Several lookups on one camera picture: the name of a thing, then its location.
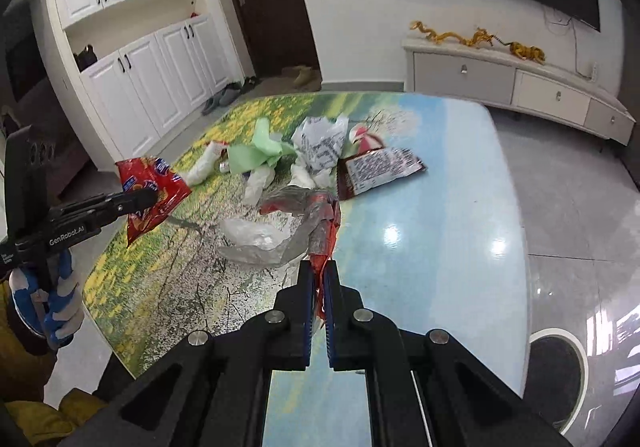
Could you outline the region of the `yellow sleeve forearm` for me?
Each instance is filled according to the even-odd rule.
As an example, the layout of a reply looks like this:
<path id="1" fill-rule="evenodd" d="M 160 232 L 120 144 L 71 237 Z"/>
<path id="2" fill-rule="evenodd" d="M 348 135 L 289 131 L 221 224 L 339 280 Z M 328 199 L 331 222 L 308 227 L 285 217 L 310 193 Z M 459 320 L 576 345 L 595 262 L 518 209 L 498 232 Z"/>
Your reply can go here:
<path id="1" fill-rule="evenodd" d="M 43 401 L 56 355 L 18 318 L 9 284 L 1 284 L 1 406 L 6 419 L 33 446 L 56 446 L 88 422 L 107 403 L 82 389 L 71 389 L 58 407 Z"/>

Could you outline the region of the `blue white gloved left hand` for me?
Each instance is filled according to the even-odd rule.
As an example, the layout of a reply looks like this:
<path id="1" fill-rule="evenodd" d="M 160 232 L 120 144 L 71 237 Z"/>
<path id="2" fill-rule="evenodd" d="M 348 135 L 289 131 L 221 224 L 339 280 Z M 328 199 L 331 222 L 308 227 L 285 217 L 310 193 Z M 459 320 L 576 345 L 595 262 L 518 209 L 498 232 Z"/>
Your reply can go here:
<path id="1" fill-rule="evenodd" d="M 73 340 L 85 313 L 82 282 L 74 272 L 70 250 L 63 250 L 57 259 L 49 259 L 47 265 L 54 266 L 49 289 L 41 288 L 37 277 L 26 267 L 12 271 L 9 287 L 18 321 L 27 331 L 27 337 L 43 340 L 55 351 Z"/>

